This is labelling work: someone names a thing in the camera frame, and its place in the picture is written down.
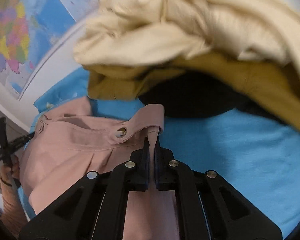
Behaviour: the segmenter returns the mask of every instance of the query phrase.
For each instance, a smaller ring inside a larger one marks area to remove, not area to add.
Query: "metal grommet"
[[[127,128],[125,127],[122,127],[120,129],[118,129],[116,132],[115,132],[115,136],[117,138],[122,138],[123,136],[125,136],[127,133]]]
[[[98,173],[96,173],[95,171],[90,171],[87,174],[88,179],[95,179],[98,176]]]
[[[211,179],[214,179],[217,176],[217,173],[215,171],[208,171],[207,176]]]
[[[136,164],[134,162],[126,162],[127,168],[133,168]]]
[[[176,160],[172,160],[172,161],[169,161],[169,165],[170,165],[171,167],[177,167],[177,166],[179,165],[179,163],[178,163],[178,161],[176,161]]]

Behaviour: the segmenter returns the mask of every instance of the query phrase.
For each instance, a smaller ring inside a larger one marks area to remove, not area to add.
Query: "beige sweater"
[[[7,229],[18,239],[21,228],[28,223],[23,208],[18,201],[18,196],[14,193],[12,187],[1,183],[3,214],[0,220]]]
[[[215,49],[238,60],[293,62],[300,76],[300,15],[280,0],[100,0],[74,59],[138,67]]]

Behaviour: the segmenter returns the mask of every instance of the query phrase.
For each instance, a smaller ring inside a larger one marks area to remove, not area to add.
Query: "pile of clothes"
[[[176,159],[216,170],[284,237],[299,223],[300,15],[282,1],[100,0],[74,58],[83,68],[35,102],[20,180],[36,214],[160,134]],[[125,239],[177,236],[170,193],[129,195]]]

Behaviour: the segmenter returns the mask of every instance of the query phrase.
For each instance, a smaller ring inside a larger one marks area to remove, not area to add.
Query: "world map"
[[[97,8],[98,0],[0,0],[0,82],[5,89],[20,98],[53,45]]]
[[[29,28],[20,0],[0,1],[0,72],[9,67],[20,74],[29,54]]]

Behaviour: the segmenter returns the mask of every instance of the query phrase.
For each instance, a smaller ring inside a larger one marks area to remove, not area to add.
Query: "mustard yellow fabric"
[[[122,100],[135,99],[156,84],[187,70],[204,72],[247,95],[300,131],[300,81],[289,65],[282,68],[271,62],[237,61],[210,52],[192,59],[178,57],[156,67],[89,65],[84,68],[90,71],[88,95],[91,98]]]

